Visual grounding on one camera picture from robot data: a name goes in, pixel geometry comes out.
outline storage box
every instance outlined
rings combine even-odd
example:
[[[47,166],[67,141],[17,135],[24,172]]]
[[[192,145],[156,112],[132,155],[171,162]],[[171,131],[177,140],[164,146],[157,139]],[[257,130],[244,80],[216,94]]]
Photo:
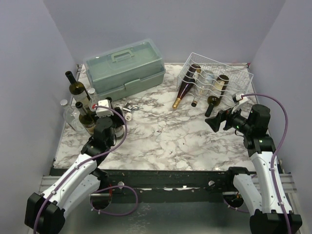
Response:
[[[163,81],[164,62],[146,39],[84,60],[89,82],[102,98],[124,98]]]

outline white marble surface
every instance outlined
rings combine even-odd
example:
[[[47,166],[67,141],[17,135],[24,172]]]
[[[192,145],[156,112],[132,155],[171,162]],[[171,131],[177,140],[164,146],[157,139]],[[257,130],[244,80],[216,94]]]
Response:
[[[205,98],[194,108],[191,106],[193,97],[189,95],[177,110],[172,109],[181,69],[181,65],[166,64],[161,85],[113,103],[123,107],[129,102],[140,110],[134,112],[133,120],[128,122],[129,132],[124,144],[108,155],[100,169],[227,170],[230,166],[243,166],[255,170],[242,137],[236,136],[233,129],[225,132],[220,128],[214,133],[204,122],[208,107]],[[90,87],[84,67],[79,80],[87,89]],[[248,116],[254,103],[252,98],[244,108],[244,116]],[[212,116],[225,108],[224,104],[216,107]],[[69,168],[88,138],[66,125],[54,167]]]

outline table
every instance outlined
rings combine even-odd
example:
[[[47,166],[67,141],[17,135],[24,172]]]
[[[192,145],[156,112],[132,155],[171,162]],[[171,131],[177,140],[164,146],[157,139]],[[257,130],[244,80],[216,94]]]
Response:
[[[122,146],[110,153],[100,169],[126,170],[222,170],[231,166],[246,167],[255,171],[243,145],[242,137],[234,129],[214,133],[204,122],[208,107],[202,98],[192,107],[193,97],[186,96],[177,110],[172,109],[176,98],[176,79],[183,65],[166,64],[166,74],[161,85],[136,95],[114,101],[123,107],[127,102],[140,107],[128,122],[129,133]],[[246,65],[239,69],[248,71]],[[79,81],[90,88],[84,66]],[[242,111],[248,116],[254,97]],[[223,103],[212,113],[228,108]],[[67,124],[64,128],[54,162],[56,169],[68,169],[76,160],[89,135],[77,134]]]

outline white wire rack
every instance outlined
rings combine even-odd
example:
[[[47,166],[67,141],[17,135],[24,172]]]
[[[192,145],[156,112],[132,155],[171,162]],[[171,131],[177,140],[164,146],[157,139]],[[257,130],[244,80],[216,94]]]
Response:
[[[251,85],[251,82],[253,80],[254,75],[245,72],[241,69],[238,69],[242,67],[242,64],[224,64],[218,61],[215,61],[213,59],[204,57],[202,55],[191,53],[187,61],[185,62],[180,74],[178,75],[177,79],[177,89],[179,89],[181,82],[183,81],[183,78],[186,76],[187,71],[189,70],[190,66],[192,64],[198,64],[201,67],[201,74],[204,79],[208,79],[211,77],[206,76],[205,70],[212,71],[215,78],[217,78],[219,75],[226,75],[229,78],[229,83],[227,84],[227,88],[224,91],[224,94],[222,95],[222,102],[225,103],[228,106],[234,106],[234,102],[232,100],[232,95],[241,92],[241,93],[247,93],[249,86]],[[207,88],[203,89],[200,86],[200,80],[196,79],[196,83],[194,85],[194,88],[189,92],[189,94],[194,95],[194,91],[198,87],[202,90],[208,90],[207,97],[210,95],[215,94],[214,91],[218,90],[214,85],[218,81],[213,81],[212,84],[206,85]]]

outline gray wall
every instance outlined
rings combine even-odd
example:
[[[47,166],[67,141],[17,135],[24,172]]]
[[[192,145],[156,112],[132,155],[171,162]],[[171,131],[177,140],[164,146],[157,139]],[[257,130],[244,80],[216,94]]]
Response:
[[[312,220],[312,1],[287,0],[251,64],[258,93],[280,100],[289,116],[285,143],[278,157],[299,191],[306,224]],[[270,132],[276,144],[284,129],[280,108],[272,110]]]
[[[26,201],[52,165],[75,71],[42,0],[0,1],[0,227],[24,234]]]
[[[77,63],[151,38],[165,62],[250,62],[285,0],[43,0]]]

